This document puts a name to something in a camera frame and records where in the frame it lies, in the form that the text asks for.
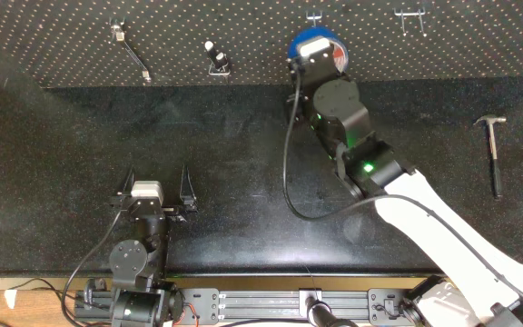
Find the black tool handle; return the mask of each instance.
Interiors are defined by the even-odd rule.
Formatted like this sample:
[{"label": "black tool handle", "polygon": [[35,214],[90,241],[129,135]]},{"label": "black tool handle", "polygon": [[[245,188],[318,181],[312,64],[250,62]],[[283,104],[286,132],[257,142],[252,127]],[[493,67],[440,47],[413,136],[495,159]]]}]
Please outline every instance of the black tool handle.
[{"label": "black tool handle", "polygon": [[499,173],[498,159],[492,159],[491,172],[494,178],[494,197],[500,199],[504,194],[501,189],[501,175]]}]

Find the black work surface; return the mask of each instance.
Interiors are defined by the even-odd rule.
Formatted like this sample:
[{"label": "black work surface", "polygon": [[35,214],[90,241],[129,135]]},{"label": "black work surface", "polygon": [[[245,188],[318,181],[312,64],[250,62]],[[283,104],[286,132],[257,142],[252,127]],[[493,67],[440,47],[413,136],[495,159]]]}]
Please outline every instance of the black work surface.
[{"label": "black work surface", "polygon": [[[371,207],[306,223],[281,194],[289,86],[41,90],[0,60],[0,274],[67,275],[102,237],[108,196],[133,164],[177,201],[187,163],[200,212],[173,226],[171,275],[412,274],[437,267]],[[523,263],[523,78],[360,84],[380,136],[445,202]],[[491,195],[483,114],[496,125],[504,198]],[[333,163],[300,125],[291,198],[317,215],[351,202]],[[108,273],[120,222],[84,274]]]}]

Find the perforated black board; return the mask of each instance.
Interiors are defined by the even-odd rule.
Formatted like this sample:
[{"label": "perforated black board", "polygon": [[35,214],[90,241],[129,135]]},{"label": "perforated black board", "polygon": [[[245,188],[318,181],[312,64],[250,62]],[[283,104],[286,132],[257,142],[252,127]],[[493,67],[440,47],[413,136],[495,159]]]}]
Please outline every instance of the perforated black board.
[{"label": "perforated black board", "polygon": [[[425,10],[405,19],[393,10]],[[203,43],[232,62],[232,84],[287,84],[287,47],[306,13],[349,48],[358,80],[523,75],[523,1],[0,0],[0,47],[43,87],[143,85],[139,67],[111,42],[111,18],[152,85],[223,84],[207,75]]]}]

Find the green light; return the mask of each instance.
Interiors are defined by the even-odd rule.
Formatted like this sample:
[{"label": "green light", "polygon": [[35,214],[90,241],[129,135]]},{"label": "green light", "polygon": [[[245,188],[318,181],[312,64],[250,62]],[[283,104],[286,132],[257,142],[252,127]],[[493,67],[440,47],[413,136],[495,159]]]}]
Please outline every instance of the green light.
[{"label": "green light", "polygon": [[364,165],[364,171],[367,172],[367,173],[372,172],[373,169],[374,169],[374,167],[370,163],[367,163],[367,164]]}]

